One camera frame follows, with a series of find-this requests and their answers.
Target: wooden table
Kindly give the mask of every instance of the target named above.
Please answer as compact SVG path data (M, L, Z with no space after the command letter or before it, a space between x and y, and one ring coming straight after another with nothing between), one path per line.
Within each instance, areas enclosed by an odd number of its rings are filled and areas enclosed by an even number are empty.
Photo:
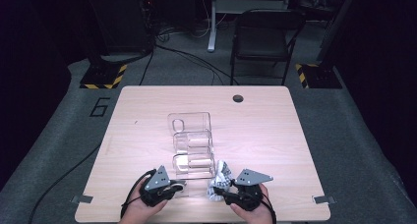
M243 102L233 101L242 95ZM330 218L324 192L291 95L285 86L126 86L122 89L79 204L78 222L118 222L135 181L164 165L170 179L174 148L170 113L209 112L214 157L236 178L244 168L273 176L267 182L277 221ZM240 222L224 203L205 196L174 198L151 222Z

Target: person's right hand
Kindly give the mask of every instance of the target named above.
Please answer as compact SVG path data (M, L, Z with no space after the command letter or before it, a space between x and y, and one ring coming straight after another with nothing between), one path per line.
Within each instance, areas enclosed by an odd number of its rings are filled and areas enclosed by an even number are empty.
M264 194L263 201L270 205L268 202L268 189L260 184L261 191ZM253 211L246 211L236 203L231 203L230 208L241 218L243 218L248 224L269 224L272 223L272 216L269 209L261 203L261 205L255 208Z

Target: human hand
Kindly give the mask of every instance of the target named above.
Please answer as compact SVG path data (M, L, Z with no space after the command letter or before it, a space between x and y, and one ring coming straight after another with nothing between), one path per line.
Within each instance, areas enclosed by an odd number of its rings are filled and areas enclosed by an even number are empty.
M144 224L150 217L154 216L157 212L162 210L162 208L168 203L168 200L164 200L154 207L147 206L139 198L139 189L145 180L146 178L143 178L132 192L129 201L135 198L136 200L132 201L128 205L128 208L126 209L125 214L123 215L119 224Z
M270 206L267 199L268 189L264 184L260 184L262 193L264 194L263 201ZM268 224L272 223L272 216L269 209L261 203L261 205L255 208L253 211L246 211L236 203L230 203L230 208L236 213L236 215L243 218L248 224Z

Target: chair seat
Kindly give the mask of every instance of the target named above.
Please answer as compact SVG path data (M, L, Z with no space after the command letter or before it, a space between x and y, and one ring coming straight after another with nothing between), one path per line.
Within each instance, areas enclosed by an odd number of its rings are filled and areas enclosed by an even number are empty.
M236 58L243 60L286 61L289 54L285 34L272 28L246 28L238 30Z

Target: black chair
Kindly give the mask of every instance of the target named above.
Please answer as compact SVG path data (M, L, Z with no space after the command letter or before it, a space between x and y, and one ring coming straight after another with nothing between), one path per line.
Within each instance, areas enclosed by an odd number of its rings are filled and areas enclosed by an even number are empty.
M305 15L294 10L256 9L241 14L237 18L236 30L233 36L230 58L230 85L236 82L234 80L236 59L249 60L253 61L253 63L256 61L270 61L273 62L273 68L278 62L285 62L283 75L244 76L282 79L281 85L284 85L296 37L305 24Z

